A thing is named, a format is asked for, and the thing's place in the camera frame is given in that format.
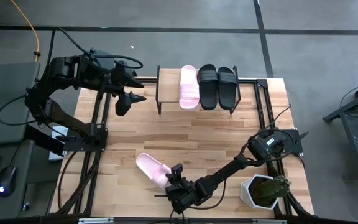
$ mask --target pink slide sandal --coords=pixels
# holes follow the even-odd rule
[[[190,110],[198,105],[200,89],[198,88],[196,69],[185,65],[180,71],[180,108]]]
[[[162,164],[146,153],[142,153],[136,158],[136,165],[162,190],[165,190],[170,185],[168,177],[165,176],[165,174],[171,173],[171,168],[167,165]]]

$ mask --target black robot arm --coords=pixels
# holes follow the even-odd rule
[[[114,62],[113,58],[98,58],[107,56],[106,52],[91,49],[84,55],[54,58],[32,88],[27,89],[25,105],[32,116],[40,123],[58,123],[78,132],[83,142],[98,141],[96,123],[84,123],[65,113],[60,105],[50,98],[56,90],[64,90],[70,86],[95,90],[98,99],[104,93],[111,93],[112,97],[119,97],[116,103],[116,114],[124,116],[132,103],[144,101],[146,98],[125,93],[124,87],[143,88],[134,76],[135,71],[129,69],[126,62]]]
[[[242,149],[240,154],[222,169],[219,169],[213,175],[201,177],[194,182],[186,180],[186,177],[181,176],[183,166],[182,164],[177,164],[171,168],[172,173],[167,174],[171,186],[165,188],[165,195],[159,196],[167,197],[174,211],[181,214],[192,205],[201,205],[211,198],[218,185],[237,171],[247,166],[261,166],[265,162],[271,161],[271,155],[277,153],[278,148],[281,149],[284,145],[288,144],[288,138],[284,134],[285,131],[272,129],[259,133],[252,136],[244,146],[244,149],[245,147],[248,148],[256,160],[244,157],[244,149]],[[294,138],[292,136],[289,137],[293,140],[292,144],[294,144]]]

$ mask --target yellow cable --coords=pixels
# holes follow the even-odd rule
[[[29,19],[25,16],[25,14],[20,10],[19,6],[17,6],[17,4],[16,4],[13,0],[11,0],[11,2],[13,3],[13,5],[16,6],[17,10],[19,10],[19,12],[22,14],[22,16],[24,17],[24,19],[26,19],[26,21],[29,23],[29,25],[30,25],[32,31],[34,32],[35,39],[37,39],[37,51],[36,51],[36,52],[39,53],[39,52],[40,52],[40,42],[39,42],[39,40],[38,40],[37,32],[35,31],[34,27],[32,27],[32,24],[31,24],[30,20],[29,20]],[[38,62],[38,55],[35,55],[35,61]]]

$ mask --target potted plant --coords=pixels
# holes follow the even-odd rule
[[[290,184],[284,176],[273,178],[255,174],[253,178],[241,183],[240,198],[252,208],[272,210],[278,199],[290,191]]]

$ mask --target computer mouse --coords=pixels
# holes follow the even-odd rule
[[[8,197],[15,191],[16,167],[7,166],[0,171],[0,196]]]

